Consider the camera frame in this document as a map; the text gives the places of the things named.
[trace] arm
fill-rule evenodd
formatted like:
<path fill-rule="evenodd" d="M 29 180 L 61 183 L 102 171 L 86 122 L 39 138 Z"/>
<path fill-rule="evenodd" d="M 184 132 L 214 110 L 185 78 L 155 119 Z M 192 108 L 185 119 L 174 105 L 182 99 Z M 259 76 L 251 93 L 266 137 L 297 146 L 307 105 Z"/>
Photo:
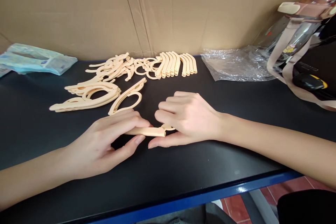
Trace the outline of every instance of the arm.
<path fill-rule="evenodd" d="M 336 188 L 336 143 L 301 132 L 215 111 L 200 95 L 176 92 L 159 104 L 155 117 L 178 132 L 148 147 L 169 147 L 214 139 L 238 145 Z"/>
<path fill-rule="evenodd" d="M 0 211 L 74 179 L 105 173 L 130 157 L 145 139 L 133 137 L 118 150 L 111 147 L 134 127 L 149 127 L 133 109 L 94 122 L 70 145 L 0 171 Z"/>

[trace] black tabletop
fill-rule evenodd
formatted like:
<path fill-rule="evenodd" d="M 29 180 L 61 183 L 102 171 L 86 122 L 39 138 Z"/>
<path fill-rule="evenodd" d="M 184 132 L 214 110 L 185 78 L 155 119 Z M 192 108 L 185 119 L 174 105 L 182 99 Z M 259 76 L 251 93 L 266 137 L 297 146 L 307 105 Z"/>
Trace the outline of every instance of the black tabletop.
<path fill-rule="evenodd" d="M 154 113 L 160 101 L 177 90 L 197 92 L 220 112 L 336 140 L 336 113 L 299 100 L 282 82 L 215 82 L 201 58 L 196 61 L 198 74 L 147 80 L 140 91 L 142 101 L 135 108 L 142 117 L 159 127 Z M 74 97 L 65 86 L 94 76 L 85 72 L 88 65 L 78 62 L 62 76 L 13 72 L 0 78 L 0 170 L 68 145 L 95 120 L 107 116 L 111 104 L 64 113 L 49 111 L 51 105 Z M 115 82 L 122 92 L 143 76 L 135 75 L 129 82 L 125 78 Z M 128 97 L 120 107 L 136 100 L 136 96 Z M 112 146 L 119 148 L 131 137 L 123 135 Z M 222 142 L 147 149 L 150 139 L 147 137 L 131 158 L 112 171 L 27 199 L 0 213 L 0 220 L 89 222 L 288 170 L 259 154 Z"/>

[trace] floor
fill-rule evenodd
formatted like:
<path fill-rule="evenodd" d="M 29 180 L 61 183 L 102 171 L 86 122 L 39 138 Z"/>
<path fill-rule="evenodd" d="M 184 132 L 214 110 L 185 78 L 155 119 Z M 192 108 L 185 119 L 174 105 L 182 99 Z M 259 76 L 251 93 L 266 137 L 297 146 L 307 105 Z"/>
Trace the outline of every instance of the floor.
<path fill-rule="evenodd" d="M 278 200 L 282 195 L 308 189 L 323 189 L 334 191 L 324 184 L 307 176 L 260 188 L 267 202 L 272 205 L 277 205 Z M 239 224 L 252 224 L 240 195 L 221 199 L 221 202 L 223 205 L 223 210 L 228 215 L 230 215 L 235 222 Z"/>

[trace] plastic packaging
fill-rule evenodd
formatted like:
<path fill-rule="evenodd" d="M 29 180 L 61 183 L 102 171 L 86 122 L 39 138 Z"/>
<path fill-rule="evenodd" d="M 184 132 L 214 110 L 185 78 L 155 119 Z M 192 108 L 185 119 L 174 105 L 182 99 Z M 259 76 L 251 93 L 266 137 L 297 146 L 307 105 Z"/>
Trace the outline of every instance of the plastic packaging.
<path fill-rule="evenodd" d="M 50 72 L 61 75 L 75 62 L 77 58 L 24 44 L 13 44 L 0 55 L 0 68 L 19 74 Z"/>
<path fill-rule="evenodd" d="M 203 50 L 202 60 L 215 81 L 268 81 L 275 79 L 267 70 L 267 56 L 262 47 Z"/>

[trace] cardboard box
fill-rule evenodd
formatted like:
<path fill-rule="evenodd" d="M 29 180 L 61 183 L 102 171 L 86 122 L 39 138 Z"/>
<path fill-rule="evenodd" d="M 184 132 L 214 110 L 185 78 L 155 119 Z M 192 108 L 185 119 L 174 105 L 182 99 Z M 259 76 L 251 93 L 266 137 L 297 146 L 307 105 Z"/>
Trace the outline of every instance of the cardboard box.
<path fill-rule="evenodd" d="M 23 43 L 81 60 L 253 44 L 283 1 L 0 0 L 0 50 Z"/>

